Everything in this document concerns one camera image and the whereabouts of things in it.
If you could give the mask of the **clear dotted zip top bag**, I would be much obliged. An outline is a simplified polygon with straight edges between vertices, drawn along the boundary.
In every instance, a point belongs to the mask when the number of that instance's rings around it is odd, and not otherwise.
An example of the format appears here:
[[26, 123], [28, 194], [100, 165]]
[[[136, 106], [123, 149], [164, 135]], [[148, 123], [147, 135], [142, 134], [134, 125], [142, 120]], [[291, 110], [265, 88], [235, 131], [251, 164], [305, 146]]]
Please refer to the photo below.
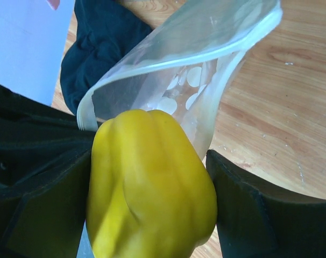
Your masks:
[[87, 91], [79, 128], [96, 134], [123, 112], [160, 110], [203, 161], [225, 87], [281, 18], [280, 1], [187, 1]]

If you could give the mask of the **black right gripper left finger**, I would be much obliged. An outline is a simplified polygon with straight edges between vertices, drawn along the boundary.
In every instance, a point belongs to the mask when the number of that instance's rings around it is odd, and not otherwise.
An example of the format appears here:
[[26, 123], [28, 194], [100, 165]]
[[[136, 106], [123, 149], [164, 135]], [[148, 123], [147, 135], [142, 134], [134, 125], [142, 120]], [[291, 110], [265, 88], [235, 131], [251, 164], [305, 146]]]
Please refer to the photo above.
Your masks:
[[93, 132], [0, 85], [0, 257], [75, 257]]

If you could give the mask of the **yellow bell pepper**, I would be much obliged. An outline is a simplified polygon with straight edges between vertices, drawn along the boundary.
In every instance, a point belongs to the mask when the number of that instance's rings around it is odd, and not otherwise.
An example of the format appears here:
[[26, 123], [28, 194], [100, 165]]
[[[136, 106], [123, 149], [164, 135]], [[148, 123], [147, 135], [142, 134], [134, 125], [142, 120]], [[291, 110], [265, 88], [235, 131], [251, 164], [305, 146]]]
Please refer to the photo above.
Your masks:
[[99, 127], [86, 215], [95, 257], [190, 257], [216, 217], [212, 180], [171, 115], [130, 110]]

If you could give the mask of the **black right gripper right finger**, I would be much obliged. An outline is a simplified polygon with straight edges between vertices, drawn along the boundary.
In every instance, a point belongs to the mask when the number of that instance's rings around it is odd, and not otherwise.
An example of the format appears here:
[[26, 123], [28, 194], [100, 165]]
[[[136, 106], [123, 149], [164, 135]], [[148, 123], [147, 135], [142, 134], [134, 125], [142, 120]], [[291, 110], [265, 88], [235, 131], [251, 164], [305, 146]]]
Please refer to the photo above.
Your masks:
[[326, 200], [277, 186], [207, 151], [224, 257], [326, 257]]

